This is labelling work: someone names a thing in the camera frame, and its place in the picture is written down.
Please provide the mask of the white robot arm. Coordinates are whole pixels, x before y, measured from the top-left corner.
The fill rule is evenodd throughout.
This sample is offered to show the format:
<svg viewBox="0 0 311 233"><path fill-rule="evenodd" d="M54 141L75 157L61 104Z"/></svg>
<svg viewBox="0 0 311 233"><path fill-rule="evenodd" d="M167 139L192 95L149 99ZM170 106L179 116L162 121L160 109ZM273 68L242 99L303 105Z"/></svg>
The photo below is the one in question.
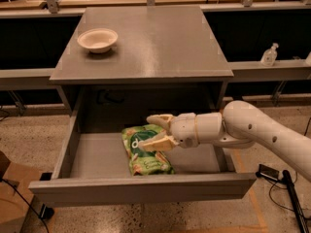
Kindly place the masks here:
<svg viewBox="0 0 311 233"><path fill-rule="evenodd" d="M311 181L311 139L280 124L244 101L228 103L220 113L152 115L147 122L163 131L138 147L145 151L168 151L212 144L246 149L258 143L271 150L306 180Z"/></svg>

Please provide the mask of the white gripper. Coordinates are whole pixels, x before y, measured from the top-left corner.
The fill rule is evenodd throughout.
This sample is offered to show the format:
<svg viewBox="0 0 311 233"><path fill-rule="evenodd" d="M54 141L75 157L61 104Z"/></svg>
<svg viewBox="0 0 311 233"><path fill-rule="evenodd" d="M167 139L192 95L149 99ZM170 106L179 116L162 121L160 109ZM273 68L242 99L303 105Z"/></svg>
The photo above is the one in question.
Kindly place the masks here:
<svg viewBox="0 0 311 233"><path fill-rule="evenodd" d="M223 117L221 113L201 114L194 113L151 115L147 117L149 124L170 129L170 134L158 134L151 139L138 144L144 151L169 151L178 145L182 148L196 148L200 144L209 144L220 140L224 135Z"/></svg>

